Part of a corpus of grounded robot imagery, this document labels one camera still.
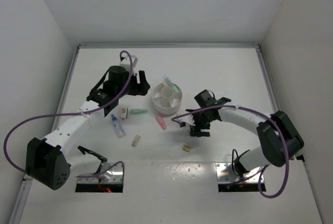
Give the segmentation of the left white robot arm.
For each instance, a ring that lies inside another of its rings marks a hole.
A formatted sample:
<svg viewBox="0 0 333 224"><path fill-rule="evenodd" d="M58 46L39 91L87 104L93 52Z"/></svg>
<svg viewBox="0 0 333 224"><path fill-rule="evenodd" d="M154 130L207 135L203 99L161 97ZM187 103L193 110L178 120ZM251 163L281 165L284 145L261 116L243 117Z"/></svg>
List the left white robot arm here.
<svg viewBox="0 0 333 224"><path fill-rule="evenodd" d="M91 89L77 115L41 140L33 138L27 146L26 174L52 190L61 188L69 177L99 177L106 171L107 159L78 146L79 156L68 157L77 141L97 122L107 117L125 95L145 96L150 89L145 72L130 73L111 66Z"/></svg>

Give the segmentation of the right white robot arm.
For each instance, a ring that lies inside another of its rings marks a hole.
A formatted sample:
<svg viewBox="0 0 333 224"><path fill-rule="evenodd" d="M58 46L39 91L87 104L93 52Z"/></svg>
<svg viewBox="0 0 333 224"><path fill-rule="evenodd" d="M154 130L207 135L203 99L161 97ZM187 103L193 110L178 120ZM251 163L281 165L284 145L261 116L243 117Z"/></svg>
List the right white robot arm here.
<svg viewBox="0 0 333 224"><path fill-rule="evenodd" d="M226 107L231 101L229 98L216 99L208 90L197 94L195 101L201 109L211 106L223 107L193 114L193 122L189 124L190 136L209 137L210 123L217 120L242 127L259 138L259 147L243 152L229 166L234 178L242 178L244 174L257 167L282 167L286 163L285 152L291 158L304 147L301 135L288 115L281 110L266 116L259 115L254 110Z"/></svg>

